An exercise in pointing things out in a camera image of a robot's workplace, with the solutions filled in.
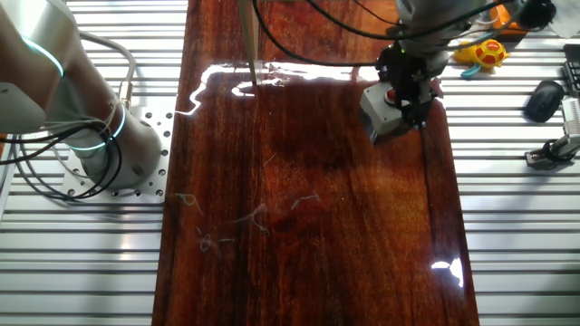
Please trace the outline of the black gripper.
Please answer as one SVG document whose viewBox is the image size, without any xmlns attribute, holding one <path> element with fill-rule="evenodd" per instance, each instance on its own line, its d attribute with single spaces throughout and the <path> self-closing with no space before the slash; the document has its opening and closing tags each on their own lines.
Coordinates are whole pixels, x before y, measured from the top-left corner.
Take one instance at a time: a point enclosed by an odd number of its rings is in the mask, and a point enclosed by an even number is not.
<svg viewBox="0 0 580 326">
<path fill-rule="evenodd" d="M 382 49 L 375 69 L 380 82 L 394 84 L 401 123 L 407 129 L 422 129 L 430 116 L 434 98 L 430 80 L 441 75 L 449 62 L 445 52 L 413 54 L 399 42 Z"/>
</svg>

